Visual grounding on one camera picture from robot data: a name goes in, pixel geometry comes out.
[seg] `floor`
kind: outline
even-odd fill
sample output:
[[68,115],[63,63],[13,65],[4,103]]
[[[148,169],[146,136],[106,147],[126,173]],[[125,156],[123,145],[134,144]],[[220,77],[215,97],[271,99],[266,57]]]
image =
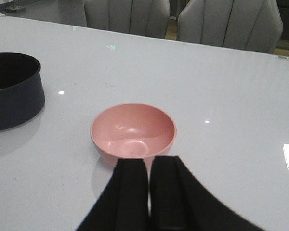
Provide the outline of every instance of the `floor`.
[[25,12],[0,13],[6,16],[86,27],[83,2],[84,0],[41,0],[25,5]]
[[[169,39],[169,40],[177,39],[177,22],[173,19],[169,21],[166,39]],[[281,47],[287,47],[287,46],[289,47],[289,41],[280,41],[278,45],[280,45]],[[289,57],[289,49],[276,48],[274,51],[274,54]]]

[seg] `pink bowl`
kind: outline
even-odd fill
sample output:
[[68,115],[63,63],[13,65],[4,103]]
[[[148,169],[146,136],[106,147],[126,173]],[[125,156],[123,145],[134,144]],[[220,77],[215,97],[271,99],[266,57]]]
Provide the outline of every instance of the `pink bowl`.
[[102,111],[90,127],[100,155],[115,165],[118,158],[143,158],[150,166],[154,156],[166,155],[176,136],[173,120],[162,110],[141,103],[125,103]]

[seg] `chair backrest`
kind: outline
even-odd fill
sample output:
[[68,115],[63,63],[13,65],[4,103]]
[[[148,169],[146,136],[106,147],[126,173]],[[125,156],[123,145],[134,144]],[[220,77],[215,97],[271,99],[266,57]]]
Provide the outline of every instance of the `chair backrest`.
[[179,41],[273,53],[283,29],[276,0],[190,0]]
[[165,38],[169,0],[86,0],[87,27]]

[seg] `lamp base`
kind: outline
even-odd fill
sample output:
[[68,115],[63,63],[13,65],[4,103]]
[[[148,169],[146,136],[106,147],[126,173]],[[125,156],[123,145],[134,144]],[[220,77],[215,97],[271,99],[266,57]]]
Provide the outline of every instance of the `lamp base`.
[[8,6],[7,8],[4,9],[5,12],[8,13],[20,13],[20,12],[25,12],[26,8],[24,6]]

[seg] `glossy table surface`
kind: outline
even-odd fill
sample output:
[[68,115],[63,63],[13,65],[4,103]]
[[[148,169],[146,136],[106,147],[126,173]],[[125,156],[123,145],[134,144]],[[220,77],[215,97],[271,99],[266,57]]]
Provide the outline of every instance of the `glossy table surface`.
[[113,169],[89,127],[119,103],[166,111],[169,155],[248,221],[289,231],[289,59],[14,17],[0,18],[0,52],[37,58],[46,96],[0,131],[0,231],[79,225]]

